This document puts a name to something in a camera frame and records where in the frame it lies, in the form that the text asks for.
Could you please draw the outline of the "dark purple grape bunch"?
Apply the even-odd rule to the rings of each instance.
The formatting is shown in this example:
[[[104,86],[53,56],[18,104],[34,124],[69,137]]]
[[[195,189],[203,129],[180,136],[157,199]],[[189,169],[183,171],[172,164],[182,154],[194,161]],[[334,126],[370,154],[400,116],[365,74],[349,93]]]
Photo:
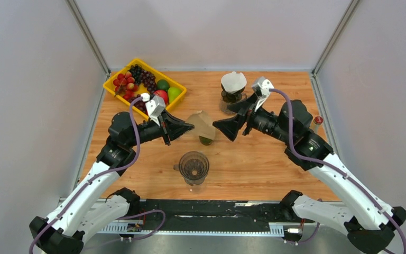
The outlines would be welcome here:
[[[141,112],[143,112],[144,114],[147,114],[147,110],[146,110],[146,106],[145,106],[145,102],[141,99],[137,102],[134,102],[137,98],[142,98],[142,96],[140,94],[135,95],[133,97],[131,97],[128,101],[134,105],[134,107],[136,107],[138,110],[140,110]]]

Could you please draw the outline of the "green lime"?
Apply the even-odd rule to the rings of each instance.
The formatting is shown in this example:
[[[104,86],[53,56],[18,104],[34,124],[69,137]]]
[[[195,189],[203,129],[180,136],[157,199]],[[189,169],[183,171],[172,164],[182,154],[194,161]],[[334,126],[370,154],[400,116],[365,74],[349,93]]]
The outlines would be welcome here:
[[[156,87],[159,90],[163,90],[165,92],[167,92],[170,88],[170,84],[167,80],[165,79],[160,79],[158,80],[158,82],[156,83]]]

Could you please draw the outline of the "red apple with stem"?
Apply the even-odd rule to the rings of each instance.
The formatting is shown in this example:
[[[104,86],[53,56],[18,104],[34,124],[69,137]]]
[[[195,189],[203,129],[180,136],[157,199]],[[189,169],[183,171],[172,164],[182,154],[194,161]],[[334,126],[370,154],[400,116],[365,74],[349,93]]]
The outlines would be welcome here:
[[[161,97],[166,105],[169,103],[169,97],[166,91],[159,89],[154,92],[154,95]]]

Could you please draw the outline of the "cola glass bottle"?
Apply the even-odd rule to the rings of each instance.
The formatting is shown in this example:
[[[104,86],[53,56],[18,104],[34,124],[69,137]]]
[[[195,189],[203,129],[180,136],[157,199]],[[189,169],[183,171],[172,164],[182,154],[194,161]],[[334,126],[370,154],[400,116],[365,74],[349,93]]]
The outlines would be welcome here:
[[[322,116],[316,116],[313,118],[313,121],[310,125],[310,129],[315,133],[318,134],[321,125],[323,124],[324,119]]]

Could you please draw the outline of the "grey clear plastic dripper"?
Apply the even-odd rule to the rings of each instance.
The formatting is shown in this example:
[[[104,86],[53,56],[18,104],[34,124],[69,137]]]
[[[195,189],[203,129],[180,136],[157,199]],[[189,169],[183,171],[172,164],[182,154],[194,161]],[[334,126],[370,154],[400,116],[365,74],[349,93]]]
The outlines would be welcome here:
[[[173,166],[184,178],[186,184],[190,186],[201,185],[209,173],[209,160],[198,151],[185,153],[177,164]]]

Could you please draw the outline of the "dark olive coffee dripper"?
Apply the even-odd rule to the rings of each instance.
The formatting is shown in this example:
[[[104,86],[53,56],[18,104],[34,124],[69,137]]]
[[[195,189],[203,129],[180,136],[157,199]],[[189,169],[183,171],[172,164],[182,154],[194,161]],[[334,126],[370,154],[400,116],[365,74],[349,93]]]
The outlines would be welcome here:
[[[244,93],[244,89],[238,90],[233,93],[229,93],[225,90],[221,92],[222,101],[228,104],[237,103],[239,101],[245,100],[247,98],[246,94]]]

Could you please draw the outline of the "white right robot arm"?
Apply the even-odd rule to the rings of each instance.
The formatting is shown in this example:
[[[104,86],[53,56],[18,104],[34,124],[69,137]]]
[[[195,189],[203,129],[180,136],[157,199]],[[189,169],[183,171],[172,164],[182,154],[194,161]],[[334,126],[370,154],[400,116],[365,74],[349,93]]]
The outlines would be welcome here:
[[[328,186],[344,203],[337,207],[291,190],[281,200],[281,215],[288,221],[297,217],[328,226],[345,236],[362,253],[388,251],[406,210],[391,206],[372,194],[342,163],[333,148],[311,128],[312,115],[300,100],[286,99],[280,113],[259,104],[256,95],[229,106],[235,115],[213,122],[229,140],[239,130],[248,135],[260,131],[285,143],[285,154],[297,166]]]

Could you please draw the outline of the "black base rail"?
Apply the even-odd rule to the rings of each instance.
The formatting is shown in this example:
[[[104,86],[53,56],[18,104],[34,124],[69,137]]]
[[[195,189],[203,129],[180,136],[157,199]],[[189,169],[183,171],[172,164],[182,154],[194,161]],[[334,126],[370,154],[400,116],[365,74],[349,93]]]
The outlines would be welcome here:
[[[299,225],[301,218],[278,202],[146,199],[130,208],[146,230],[266,232],[271,223]]]

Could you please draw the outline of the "brown paper coffee filter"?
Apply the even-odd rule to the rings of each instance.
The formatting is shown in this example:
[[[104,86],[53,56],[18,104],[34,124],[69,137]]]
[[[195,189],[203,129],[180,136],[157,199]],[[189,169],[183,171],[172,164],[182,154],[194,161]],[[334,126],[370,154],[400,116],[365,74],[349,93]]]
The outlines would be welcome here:
[[[194,125],[194,128],[189,131],[189,134],[196,137],[203,137],[210,140],[215,140],[216,129],[213,126],[213,120],[205,111],[196,111],[191,114],[186,123]]]

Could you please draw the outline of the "red lychee fruit cluster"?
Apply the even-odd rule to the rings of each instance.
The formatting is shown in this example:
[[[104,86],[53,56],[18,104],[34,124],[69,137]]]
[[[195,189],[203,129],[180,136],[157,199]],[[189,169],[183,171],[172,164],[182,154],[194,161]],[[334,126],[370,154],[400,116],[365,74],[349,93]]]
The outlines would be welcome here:
[[[139,89],[139,86],[130,71],[118,74],[116,79],[113,80],[113,85],[115,86],[114,96],[121,96],[126,101],[133,98]]]

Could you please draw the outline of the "white paper coffee filter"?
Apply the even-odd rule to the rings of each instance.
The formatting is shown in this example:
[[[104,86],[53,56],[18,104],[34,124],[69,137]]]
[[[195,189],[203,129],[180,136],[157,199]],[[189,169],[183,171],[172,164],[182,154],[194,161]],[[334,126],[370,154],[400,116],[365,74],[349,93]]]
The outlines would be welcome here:
[[[245,75],[235,71],[223,75],[220,82],[223,90],[231,94],[242,90],[247,84]]]

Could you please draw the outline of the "yellow plastic fruit tray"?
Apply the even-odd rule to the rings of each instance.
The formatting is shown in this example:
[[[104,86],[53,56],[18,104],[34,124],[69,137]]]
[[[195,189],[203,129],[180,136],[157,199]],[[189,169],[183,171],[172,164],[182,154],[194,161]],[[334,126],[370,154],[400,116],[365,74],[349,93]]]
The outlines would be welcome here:
[[[177,87],[177,88],[179,88],[181,90],[181,94],[178,96],[178,98],[174,102],[172,102],[171,104],[168,103],[166,105],[165,108],[166,108],[167,111],[171,111],[172,109],[174,109],[184,99],[184,96],[187,93],[187,89],[183,85],[179,84],[178,82],[176,82],[172,78],[170,78],[167,75],[161,73],[160,71],[156,70],[155,68],[151,67],[150,65],[146,64],[144,61],[142,61],[140,59],[132,60],[128,65],[123,67],[121,70],[117,71],[115,74],[111,75],[109,77],[109,79],[106,80],[103,83],[103,88],[107,92],[109,92],[109,94],[112,95],[114,98],[120,100],[121,102],[123,102],[126,105],[130,105],[130,102],[124,100],[121,96],[116,96],[116,97],[114,96],[115,95],[115,91],[114,91],[115,86],[113,85],[113,80],[116,79],[118,74],[126,73],[127,71],[129,71],[131,65],[140,65],[143,69],[145,69],[147,71],[150,71],[150,72],[152,72],[154,74],[154,76],[156,77],[156,82],[158,82],[158,80],[160,80],[160,79],[165,79],[165,80],[167,80],[169,82],[170,87]],[[138,85],[138,86],[139,86],[139,89],[135,93],[135,95],[138,95],[138,94],[141,95],[142,93],[148,93],[147,89],[144,88],[142,85]]]

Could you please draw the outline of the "green Perrier glass bottle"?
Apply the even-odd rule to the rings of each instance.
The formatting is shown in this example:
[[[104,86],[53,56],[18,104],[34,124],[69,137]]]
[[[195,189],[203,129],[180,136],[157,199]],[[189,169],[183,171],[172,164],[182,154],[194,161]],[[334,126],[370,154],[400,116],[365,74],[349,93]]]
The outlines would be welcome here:
[[[205,138],[202,136],[199,136],[199,141],[201,144],[205,145],[205,146],[209,146],[213,143],[213,139],[210,138]]]

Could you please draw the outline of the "ribbed glass coffee server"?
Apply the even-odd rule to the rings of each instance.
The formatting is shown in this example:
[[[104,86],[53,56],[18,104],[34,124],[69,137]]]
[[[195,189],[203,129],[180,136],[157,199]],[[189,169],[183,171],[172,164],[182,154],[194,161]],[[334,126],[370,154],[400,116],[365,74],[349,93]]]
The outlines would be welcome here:
[[[221,112],[223,112],[226,115],[234,115],[236,114],[235,112],[231,111],[228,109],[228,106],[231,105],[231,103],[225,102],[224,100],[219,101],[219,109]]]

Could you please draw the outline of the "green pear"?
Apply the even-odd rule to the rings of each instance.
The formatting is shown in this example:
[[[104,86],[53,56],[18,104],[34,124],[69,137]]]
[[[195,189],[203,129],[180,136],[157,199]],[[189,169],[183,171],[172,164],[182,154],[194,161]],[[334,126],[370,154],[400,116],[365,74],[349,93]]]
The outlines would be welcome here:
[[[181,94],[181,90],[177,87],[170,87],[168,89],[168,98],[169,98],[169,103],[171,104],[174,102],[178,96]]]

